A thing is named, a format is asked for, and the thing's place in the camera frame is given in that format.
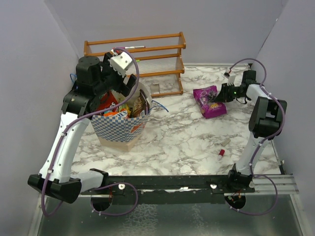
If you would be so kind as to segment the purple snack packet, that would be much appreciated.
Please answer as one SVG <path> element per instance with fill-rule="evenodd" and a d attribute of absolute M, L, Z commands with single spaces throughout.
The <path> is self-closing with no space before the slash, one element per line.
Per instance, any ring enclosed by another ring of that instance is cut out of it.
<path fill-rule="evenodd" d="M 227 114 L 226 106 L 220 102 L 214 102 L 218 93 L 216 86 L 193 90 L 193 97 L 197 102 L 204 118 L 216 118 Z"/>

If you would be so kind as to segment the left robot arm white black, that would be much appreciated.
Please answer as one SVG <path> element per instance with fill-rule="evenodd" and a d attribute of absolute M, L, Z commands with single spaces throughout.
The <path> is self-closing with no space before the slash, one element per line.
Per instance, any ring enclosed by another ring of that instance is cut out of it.
<path fill-rule="evenodd" d="M 108 190 L 105 172 L 91 169 L 78 177 L 71 176 L 71 166 L 80 139 L 94 115 L 100 112 L 100 100 L 114 90 L 130 99 L 139 82 L 139 73 L 126 72 L 136 59 L 125 49 L 115 48 L 104 55 L 103 61 L 95 56 L 84 56 L 76 65 L 76 81 L 63 98 L 61 121 L 52 149 L 38 174 L 28 178 L 28 185 L 43 197 L 73 203 L 80 193 L 93 189 L 98 194 Z"/>

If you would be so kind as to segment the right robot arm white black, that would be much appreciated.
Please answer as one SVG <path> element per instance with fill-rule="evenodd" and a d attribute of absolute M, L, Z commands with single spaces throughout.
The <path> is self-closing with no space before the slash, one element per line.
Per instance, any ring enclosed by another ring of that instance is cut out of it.
<path fill-rule="evenodd" d="M 214 102 L 232 102 L 238 98 L 248 99 L 255 103 L 249 120 L 250 136 L 240 159 L 228 172 L 226 187 L 231 192 L 247 188 L 252 182 L 253 171 L 264 148 L 278 136 L 284 126 L 287 102 L 276 99 L 263 84 L 256 81 L 256 72 L 243 72 L 241 84 L 234 85 L 235 76 L 228 70 L 224 77 L 227 83 L 221 85 Z"/>

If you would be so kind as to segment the red Doritos chips bag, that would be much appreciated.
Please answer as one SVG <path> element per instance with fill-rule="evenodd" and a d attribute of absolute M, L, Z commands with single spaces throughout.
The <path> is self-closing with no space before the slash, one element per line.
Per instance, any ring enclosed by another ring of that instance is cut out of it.
<path fill-rule="evenodd" d="M 118 104 L 116 98 L 114 97 L 112 91 L 108 91 L 103 97 L 100 99 L 100 105 L 97 108 L 98 111 L 104 110 L 107 108 L 112 108 Z"/>

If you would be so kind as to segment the blue checkered paper bag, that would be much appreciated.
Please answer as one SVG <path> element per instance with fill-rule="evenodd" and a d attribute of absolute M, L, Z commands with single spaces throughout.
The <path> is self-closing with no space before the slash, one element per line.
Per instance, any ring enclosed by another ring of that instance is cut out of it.
<path fill-rule="evenodd" d="M 131 114 L 129 118 L 104 117 L 99 114 L 92 116 L 92 127 L 102 146 L 130 151 L 143 133 L 153 109 L 157 107 L 166 109 L 163 105 L 155 102 L 147 87 L 139 82 L 134 95 L 126 103 L 131 111 L 141 89 L 144 91 L 150 104 L 147 115 L 137 118 L 131 118 Z"/>

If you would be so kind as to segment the brown kettle chips bag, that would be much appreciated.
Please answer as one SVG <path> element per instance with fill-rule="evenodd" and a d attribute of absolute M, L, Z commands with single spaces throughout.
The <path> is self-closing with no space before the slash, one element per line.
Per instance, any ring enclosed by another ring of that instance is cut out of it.
<path fill-rule="evenodd" d="M 145 95 L 144 91 L 141 89 L 139 96 L 134 101 L 132 111 L 131 111 L 131 118 L 137 118 L 145 116 L 149 113 L 150 104 Z"/>

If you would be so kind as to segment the orange Fox's fruit candy bag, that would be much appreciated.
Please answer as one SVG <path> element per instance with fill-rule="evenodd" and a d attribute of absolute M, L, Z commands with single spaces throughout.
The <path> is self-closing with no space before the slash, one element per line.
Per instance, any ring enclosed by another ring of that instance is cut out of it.
<path fill-rule="evenodd" d="M 114 111 L 108 111 L 103 114 L 104 117 L 129 118 L 131 110 L 127 104 L 123 104 Z"/>

